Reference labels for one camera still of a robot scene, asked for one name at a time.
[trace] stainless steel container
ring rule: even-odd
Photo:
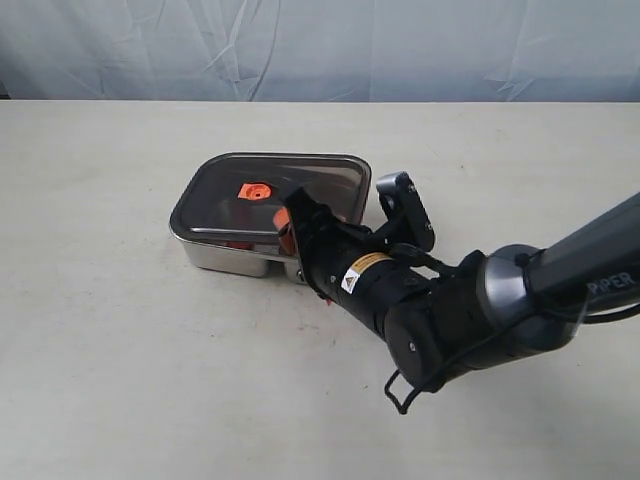
[[[196,267],[263,277],[277,262],[291,281],[304,283],[297,258],[280,244],[274,219],[283,207],[267,187],[284,182],[304,186],[334,215],[360,223],[371,168],[351,155],[227,153],[193,176],[171,214],[171,232]]]

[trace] yellow warning label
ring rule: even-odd
[[[347,273],[344,274],[340,286],[347,293],[353,293],[353,289],[356,287],[360,275],[371,265],[382,262],[383,260],[391,260],[391,257],[380,252],[369,253],[360,257],[353,262],[353,265],[351,265]]]
[[[380,252],[369,253],[353,262],[353,265],[351,265],[351,270],[362,274],[371,265],[382,262],[383,260],[391,260],[391,257]]]

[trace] white backdrop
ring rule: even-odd
[[[2,0],[14,98],[638,101],[637,0]]]

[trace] transparent lid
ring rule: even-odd
[[[334,215],[360,223],[370,181],[369,165],[349,155],[229,153],[196,172],[171,229],[186,241],[277,244],[282,204],[269,186],[299,184]]]

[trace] robotic arm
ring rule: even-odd
[[[376,231],[281,188],[281,233],[293,236],[309,287],[386,342],[397,370],[385,394],[401,414],[469,371],[563,347],[581,323],[640,313],[640,193],[547,249],[475,251],[453,267],[428,253],[435,235],[407,173],[376,188],[388,219]],[[437,275],[412,269],[422,266]],[[391,392],[399,375],[413,387],[402,402]]]

